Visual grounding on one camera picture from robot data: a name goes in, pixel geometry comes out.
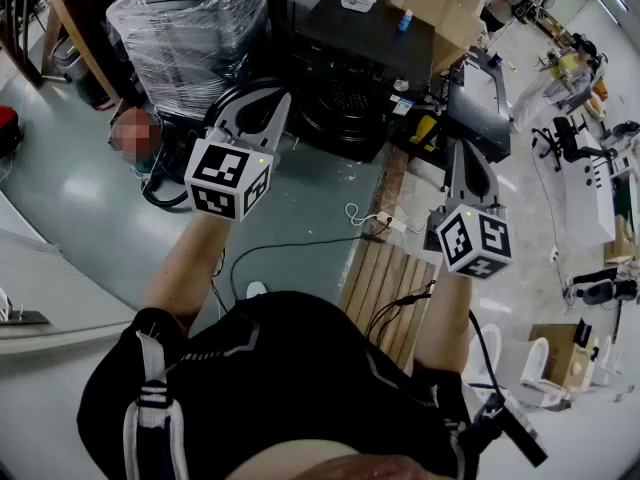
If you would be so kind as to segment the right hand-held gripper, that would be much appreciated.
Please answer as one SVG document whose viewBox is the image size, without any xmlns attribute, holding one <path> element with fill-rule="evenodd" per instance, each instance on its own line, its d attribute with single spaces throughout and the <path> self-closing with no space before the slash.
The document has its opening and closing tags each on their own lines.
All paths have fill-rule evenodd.
<svg viewBox="0 0 640 480">
<path fill-rule="evenodd" d="M 424 249 L 440 252 L 450 273 L 487 280 L 513 263 L 506 208 L 497 177 L 477 147 L 450 142 L 448 193 L 427 220 Z"/>
</svg>

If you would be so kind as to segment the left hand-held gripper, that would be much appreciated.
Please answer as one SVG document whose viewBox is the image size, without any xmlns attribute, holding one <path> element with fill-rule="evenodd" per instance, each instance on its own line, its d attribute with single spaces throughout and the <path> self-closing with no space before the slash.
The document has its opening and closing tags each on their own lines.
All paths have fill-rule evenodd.
<svg viewBox="0 0 640 480">
<path fill-rule="evenodd" d="M 223 108 L 215 128 L 195 142 L 186 169 L 193 210 L 234 222 L 247 217 L 270 187 L 290 106 L 287 90 L 256 90 Z"/>
</svg>

